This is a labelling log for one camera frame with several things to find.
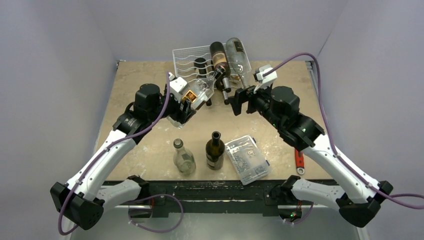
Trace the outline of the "dark brown wine bottle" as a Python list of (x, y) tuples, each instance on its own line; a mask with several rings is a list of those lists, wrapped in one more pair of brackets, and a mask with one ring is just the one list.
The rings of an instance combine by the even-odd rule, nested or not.
[(214, 131), (211, 139), (205, 145), (206, 164), (211, 170), (220, 170), (224, 163), (225, 144), (221, 140), (221, 133)]

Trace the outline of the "olive green wine bottle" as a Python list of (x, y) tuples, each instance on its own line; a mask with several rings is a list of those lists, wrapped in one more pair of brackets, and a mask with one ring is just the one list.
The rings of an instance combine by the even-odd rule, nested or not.
[(229, 83), (229, 77), (231, 74), (231, 69), (227, 60), (224, 46), (221, 42), (215, 41), (209, 46), (209, 51), (214, 68), (212, 76), (215, 78), (217, 84), (222, 83), (221, 91), (230, 93), (231, 87)]

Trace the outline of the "square clear liquor bottle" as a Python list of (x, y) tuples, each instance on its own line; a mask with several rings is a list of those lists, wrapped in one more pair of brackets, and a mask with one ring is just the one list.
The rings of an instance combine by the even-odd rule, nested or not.
[[(216, 82), (216, 80), (213, 77), (213, 73), (214, 73), (214, 71), (209, 76), (212, 79), (212, 86), (213, 86), (213, 90), (215, 92), (215, 82)], [(194, 81), (195, 81), (195, 79), (192, 80), (191, 82), (188, 82), (189, 83), (189, 90), (184, 95), (184, 97), (182, 98), (182, 100), (184, 100), (184, 99), (190, 100), (191, 101), (191, 108), (194, 109), (194, 110), (196, 110), (195, 101), (197, 100), (198, 96), (197, 96), (197, 94), (195, 92)], [(183, 125), (173, 125), (173, 126), (179, 128), (179, 129), (181, 129), (183, 127)]]

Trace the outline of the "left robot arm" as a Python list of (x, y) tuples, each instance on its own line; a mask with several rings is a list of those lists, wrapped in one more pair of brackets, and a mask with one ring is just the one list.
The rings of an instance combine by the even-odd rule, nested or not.
[(126, 202), (142, 205), (155, 197), (151, 194), (150, 184), (136, 175), (110, 188), (101, 187), (123, 157), (161, 119), (170, 117), (179, 124), (186, 123), (196, 113), (192, 109), (192, 96), (191, 91), (180, 96), (169, 85), (166, 85), (164, 94), (155, 84), (140, 86), (134, 101), (126, 106), (103, 145), (87, 164), (66, 183), (56, 182), (51, 187), (61, 235), (67, 234), (62, 229), (63, 218), (72, 221), (76, 227), (89, 230), (104, 212)]

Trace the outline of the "clear glass wine bottle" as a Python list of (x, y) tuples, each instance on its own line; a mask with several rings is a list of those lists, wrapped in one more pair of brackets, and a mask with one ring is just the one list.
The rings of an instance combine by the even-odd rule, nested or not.
[(242, 41), (237, 37), (232, 37), (226, 41), (225, 47), (228, 62), (235, 73), (249, 81), (252, 69)]

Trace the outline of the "dark green wine bottle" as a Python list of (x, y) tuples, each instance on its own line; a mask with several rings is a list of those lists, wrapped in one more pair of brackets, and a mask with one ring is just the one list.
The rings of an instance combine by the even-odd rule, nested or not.
[(203, 105), (210, 107), (212, 105), (211, 97), (214, 93), (213, 81), (208, 74), (208, 63), (202, 58), (194, 60), (196, 77), (194, 80), (194, 90), (197, 94), (195, 101), (195, 109), (199, 110)]

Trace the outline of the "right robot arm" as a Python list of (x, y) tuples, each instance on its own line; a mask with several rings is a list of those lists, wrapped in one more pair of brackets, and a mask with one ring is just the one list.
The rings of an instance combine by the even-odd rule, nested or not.
[(339, 158), (343, 154), (331, 147), (324, 129), (300, 113), (300, 98), (290, 87), (257, 91), (254, 87), (240, 88), (228, 101), (236, 116), (241, 114), (242, 104), (248, 103), (248, 114), (258, 112), (285, 143), (316, 162), (337, 183), (331, 186), (291, 175), (271, 190), (271, 198), (281, 198), (288, 204), (309, 201), (324, 205), (338, 211), (351, 225), (363, 228), (381, 209), (383, 194), (392, 192), (393, 186), (388, 181), (377, 181), (348, 159), (341, 162)]

